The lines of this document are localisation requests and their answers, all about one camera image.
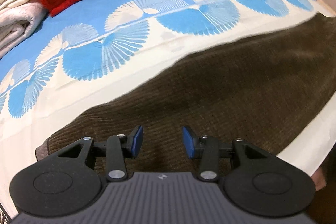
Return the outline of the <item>cream folded blanket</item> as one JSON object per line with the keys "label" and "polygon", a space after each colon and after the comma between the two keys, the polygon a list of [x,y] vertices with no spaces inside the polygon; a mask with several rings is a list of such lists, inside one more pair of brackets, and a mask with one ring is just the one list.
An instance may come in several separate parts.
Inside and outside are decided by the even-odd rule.
{"label": "cream folded blanket", "polygon": [[40,0],[1,0],[1,57],[27,39],[46,13]]}

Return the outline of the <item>dark brown corduroy pants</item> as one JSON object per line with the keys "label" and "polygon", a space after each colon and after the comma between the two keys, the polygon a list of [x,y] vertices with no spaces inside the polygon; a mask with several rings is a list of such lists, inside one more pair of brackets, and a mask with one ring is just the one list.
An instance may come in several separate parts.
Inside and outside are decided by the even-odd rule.
{"label": "dark brown corduroy pants", "polygon": [[182,128],[243,138],[313,173],[335,143],[335,18],[316,14],[287,30],[193,53],[135,90],[88,109],[36,151],[41,160],[90,136],[105,141],[142,125],[129,171],[182,172]]}

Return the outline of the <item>blue white patterned bed sheet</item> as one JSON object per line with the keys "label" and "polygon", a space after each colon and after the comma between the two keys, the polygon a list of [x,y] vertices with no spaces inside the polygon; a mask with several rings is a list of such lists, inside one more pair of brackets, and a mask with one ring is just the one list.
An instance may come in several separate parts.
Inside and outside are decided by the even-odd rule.
{"label": "blue white patterned bed sheet", "polygon": [[186,150],[194,170],[129,171],[126,162],[139,154],[125,159],[127,180],[107,183],[97,200],[69,215],[19,213],[10,183],[40,161],[39,146],[88,109],[128,94],[188,55],[287,30],[316,14],[335,18],[321,0],[83,0],[45,19],[1,61],[4,222],[311,223],[306,209],[262,217],[238,208],[218,182],[197,178],[201,161]]}

